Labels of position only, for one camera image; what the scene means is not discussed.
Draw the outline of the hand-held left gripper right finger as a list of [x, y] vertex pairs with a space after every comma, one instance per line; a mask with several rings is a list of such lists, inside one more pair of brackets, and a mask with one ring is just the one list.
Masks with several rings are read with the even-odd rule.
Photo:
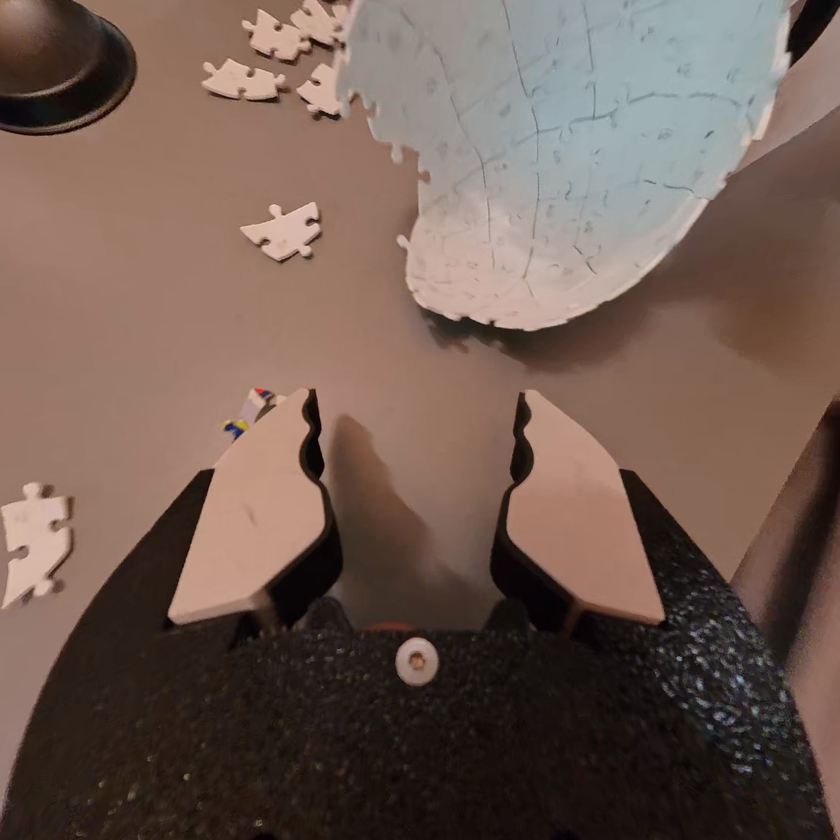
[[520, 392], [490, 574], [528, 621], [573, 634], [585, 615], [656, 627], [665, 608], [614, 458], [535, 390]]

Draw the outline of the colourful dark puzzle piece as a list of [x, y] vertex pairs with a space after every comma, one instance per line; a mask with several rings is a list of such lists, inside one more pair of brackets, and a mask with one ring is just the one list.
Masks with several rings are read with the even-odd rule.
[[268, 411], [284, 402], [284, 395], [276, 394], [264, 388], [252, 388], [248, 392], [239, 414], [234, 419], [227, 420], [222, 429], [226, 434], [238, 439]]

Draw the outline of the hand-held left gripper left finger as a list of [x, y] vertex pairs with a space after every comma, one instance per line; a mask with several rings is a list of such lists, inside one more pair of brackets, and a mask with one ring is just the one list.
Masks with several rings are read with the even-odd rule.
[[314, 389], [286, 396], [218, 460], [167, 613], [240, 613], [291, 628], [339, 579], [343, 554]]

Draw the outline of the black round stand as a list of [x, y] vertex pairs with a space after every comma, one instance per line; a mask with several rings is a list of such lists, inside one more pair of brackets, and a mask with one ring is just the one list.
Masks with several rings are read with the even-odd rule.
[[99, 121], [130, 93], [134, 49], [73, 1], [1, 2], [1, 130], [47, 135]]

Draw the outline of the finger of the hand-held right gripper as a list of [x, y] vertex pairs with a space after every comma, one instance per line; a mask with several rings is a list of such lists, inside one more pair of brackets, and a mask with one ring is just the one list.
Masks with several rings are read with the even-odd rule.
[[828, 26], [828, 1], [792, 1], [787, 51], [797, 62]]

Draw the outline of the half-built puzzle ball shell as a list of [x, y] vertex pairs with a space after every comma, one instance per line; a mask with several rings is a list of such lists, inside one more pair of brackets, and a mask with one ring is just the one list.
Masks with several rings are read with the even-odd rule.
[[406, 285], [537, 331], [624, 294], [762, 138], [788, 2], [353, 2], [336, 91], [417, 153]]

